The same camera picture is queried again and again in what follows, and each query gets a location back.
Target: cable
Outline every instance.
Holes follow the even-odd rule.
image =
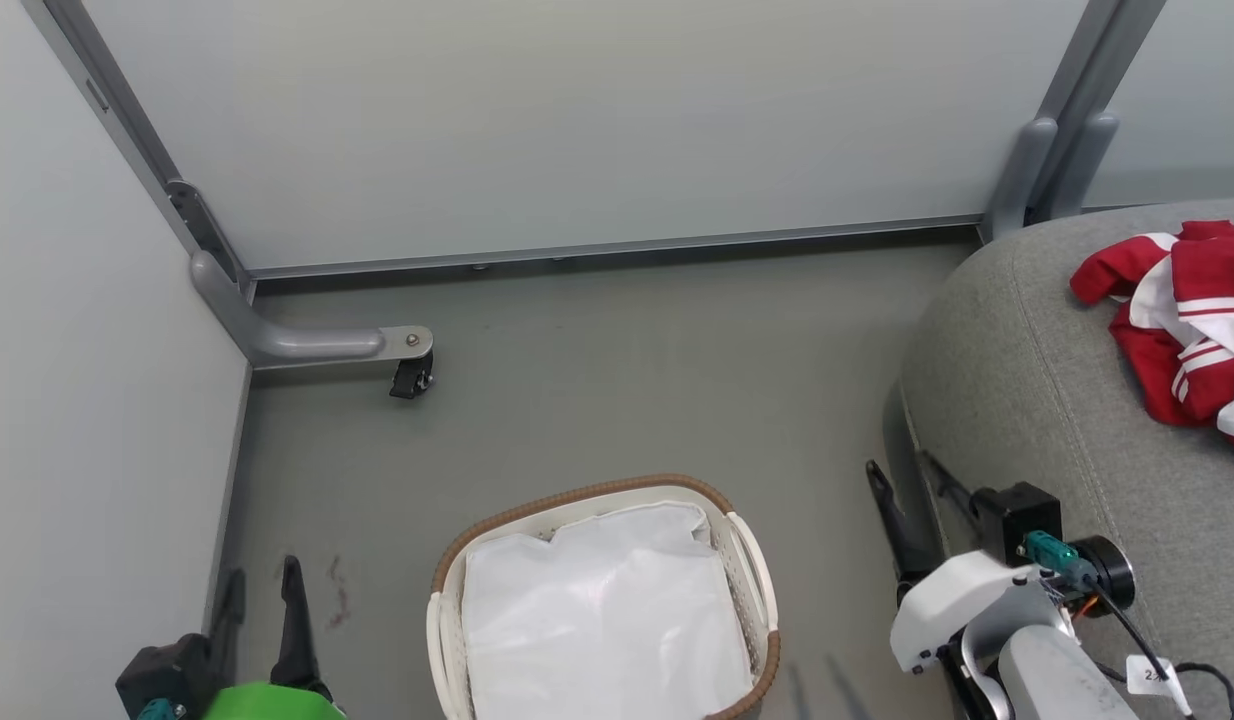
[[[1141,648],[1141,655],[1146,656],[1146,659],[1151,662],[1151,667],[1155,669],[1155,673],[1160,676],[1160,678],[1167,678],[1169,674],[1164,671],[1160,656],[1155,655],[1155,651],[1151,650],[1151,643],[1146,642],[1146,638],[1144,638],[1141,634],[1134,629],[1133,621],[1128,619],[1128,615],[1124,615],[1124,611],[1116,605],[1116,601],[1111,600],[1111,594],[1107,593],[1092,576],[1083,576],[1083,582],[1088,583],[1093,594],[1099,597],[1102,603],[1106,603],[1106,609],[1111,610],[1111,615],[1114,615],[1119,619],[1119,624],[1124,625],[1124,630],[1128,630],[1128,634],[1132,635],[1133,642],[1137,643],[1137,647]]]
[[[1111,594],[1106,593],[1106,590],[1098,585],[1096,580],[1093,580],[1092,576],[1083,576],[1083,582],[1092,587],[1093,594],[1096,594],[1097,598],[1101,598],[1101,601],[1106,604],[1107,609],[1111,610],[1111,614],[1119,619],[1120,624],[1124,625],[1124,630],[1128,630],[1128,634],[1132,635],[1133,642],[1137,643],[1137,647],[1141,648],[1141,652],[1146,656],[1146,659],[1151,662],[1151,667],[1156,671],[1156,673],[1159,673],[1161,678],[1167,678],[1164,666],[1160,664],[1160,659],[1151,651],[1151,646],[1149,646],[1146,638],[1144,638],[1141,634],[1134,629],[1133,621],[1128,619],[1128,615],[1124,615],[1124,611],[1111,600]],[[1087,605],[1083,606],[1083,610],[1087,610]],[[1119,671],[1112,669],[1109,666],[1101,664],[1101,662],[1097,662],[1096,659],[1093,661],[1093,664],[1097,666],[1097,669],[1101,671],[1102,676],[1107,676],[1107,678],[1111,678],[1117,683],[1128,683],[1128,678],[1119,673]],[[1207,673],[1208,676],[1217,678],[1220,682],[1220,687],[1227,689],[1227,705],[1230,706],[1230,720],[1234,720],[1234,683],[1230,683],[1230,678],[1228,678],[1228,676],[1222,673],[1222,671],[1218,671],[1214,666],[1207,664],[1207,662],[1178,662],[1178,664],[1174,668],[1178,672],[1178,674]],[[1185,716],[1185,720],[1196,719],[1195,715],[1187,715]]]
[[[1207,662],[1178,662],[1176,666],[1178,673],[1207,673],[1220,680],[1222,687],[1227,689],[1227,705],[1230,706],[1230,720],[1234,720],[1234,684],[1230,683],[1230,678],[1224,676],[1212,664]]]
[[[1083,617],[1083,615],[1088,615],[1088,610],[1092,610],[1093,605],[1097,605],[1097,601],[1101,601],[1099,597],[1096,597],[1096,594],[1093,597],[1090,597],[1088,601],[1086,601],[1083,606],[1079,609],[1079,613],[1075,613],[1075,617]]]
[[[1116,671],[1114,667],[1111,667],[1109,664],[1101,664],[1101,662],[1097,662],[1096,659],[1093,659],[1093,664],[1097,666],[1097,669],[1101,671],[1102,676],[1107,676],[1107,678],[1116,680],[1116,683],[1128,684],[1128,678],[1125,678],[1119,671]]]

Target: white wall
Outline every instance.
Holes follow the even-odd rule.
[[[1083,0],[86,0],[251,268],[980,214]]]
[[[1111,110],[1085,205],[1234,198],[1234,0],[1167,2]]]
[[[201,627],[247,366],[188,256],[0,0],[0,719],[121,718]]]

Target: black cable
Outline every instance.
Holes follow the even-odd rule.
[[[1164,666],[1160,664],[1157,656],[1151,652],[1151,646],[1149,646],[1146,638],[1144,638],[1141,634],[1134,629],[1132,620],[1128,619],[1128,615],[1124,615],[1124,611],[1116,606],[1114,601],[1111,600],[1111,594],[1107,594],[1106,590],[1093,580],[1092,576],[1083,576],[1083,582],[1092,585],[1093,594],[1096,594],[1097,598],[1101,598],[1102,603],[1106,603],[1111,614],[1119,619],[1120,624],[1124,625],[1124,630],[1128,630],[1129,635],[1133,635],[1133,642],[1135,642],[1137,647],[1141,648],[1141,652],[1149,661],[1151,661],[1151,667],[1155,667],[1156,673],[1159,673],[1161,678],[1167,678],[1167,674],[1164,673]],[[1119,671],[1116,671],[1114,667],[1101,664],[1101,662],[1097,662],[1096,659],[1093,659],[1093,664],[1097,666],[1097,669],[1101,671],[1102,676],[1107,676],[1107,678],[1116,680],[1116,683],[1128,683],[1128,678],[1125,678]],[[1227,705],[1230,706],[1230,720],[1234,720],[1234,683],[1230,683],[1230,678],[1228,678],[1228,676],[1222,673],[1222,671],[1218,671],[1214,666],[1207,664],[1207,662],[1178,662],[1178,664],[1175,666],[1175,669],[1178,674],[1207,673],[1213,676],[1213,678],[1217,678],[1222,687],[1227,689]],[[1185,720],[1195,720],[1195,715],[1187,715]]]
[[[1178,673],[1207,673],[1220,680],[1222,687],[1227,689],[1227,705],[1230,706],[1230,720],[1234,720],[1234,684],[1230,683],[1230,678],[1224,676],[1212,664],[1207,662],[1178,662],[1176,666]]]
[[[1120,625],[1124,625],[1124,630],[1128,630],[1128,634],[1133,635],[1133,642],[1137,643],[1137,647],[1141,648],[1141,655],[1146,656],[1146,659],[1151,662],[1151,667],[1155,669],[1155,673],[1160,676],[1160,678],[1167,679],[1169,674],[1165,673],[1164,671],[1164,664],[1161,664],[1160,662],[1160,656],[1155,655],[1155,651],[1151,650],[1151,643],[1146,642],[1146,638],[1144,638],[1141,634],[1139,634],[1137,629],[1134,629],[1133,621],[1128,619],[1128,615],[1124,615],[1124,611],[1116,605],[1116,601],[1111,600],[1111,594],[1107,593],[1101,587],[1101,584],[1098,584],[1097,580],[1093,579],[1092,576],[1083,576],[1083,582],[1088,583],[1088,587],[1092,588],[1093,594],[1096,594],[1096,597],[1099,597],[1102,603],[1106,603],[1106,609],[1111,610],[1111,615],[1114,615],[1117,619],[1119,619]]]
[[[1109,664],[1101,664],[1101,662],[1097,662],[1096,659],[1093,659],[1093,664],[1097,666],[1097,669],[1101,671],[1102,676],[1107,676],[1107,678],[1116,680],[1116,683],[1128,684],[1128,678],[1125,678],[1119,671],[1116,671],[1114,667],[1111,667]]]

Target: gray sofa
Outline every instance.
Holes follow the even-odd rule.
[[[1103,534],[1132,559],[1132,616],[1153,647],[1234,679],[1234,448],[1214,429],[1151,420],[1106,331],[1114,304],[1086,308],[1067,285],[1093,251],[1193,219],[1234,222],[1234,200],[1083,215],[992,242],[928,310],[900,384],[914,442],[966,487],[1028,480],[1060,496],[1066,536]],[[949,501],[937,530],[946,552],[969,548]],[[1135,652],[1111,617],[1080,620],[1079,634],[1107,664]],[[1229,718],[1209,676],[1183,687],[1201,720]],[[1161,698],[1133,706],[1178,718]]]

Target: white laundry basket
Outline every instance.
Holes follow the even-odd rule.
[[[511,534],[549,538],[561,525],[655,501],[686,501],[705,510],[710,524],[710,543],[723,559],[733,606],[750,653],[753,689],[732,706],[710,715],[710,720],[759,715],[764,693],[772,687],[772,679],[777,676],[777,657],[781,651],[777,601],[772,597],[772,578],[768,574],[759,543],[745,520],[733,513],[727,498],[713,487],[687,475],[648,475],[527,503],[475,524],[448,546],[439,561],[439,569],[436,571],[429,605],[426,608],[429,673],[434,677],[444,718],[475,720],[470,676],[466,674],[466,637],[462,632],[466,553],[478,543]]]

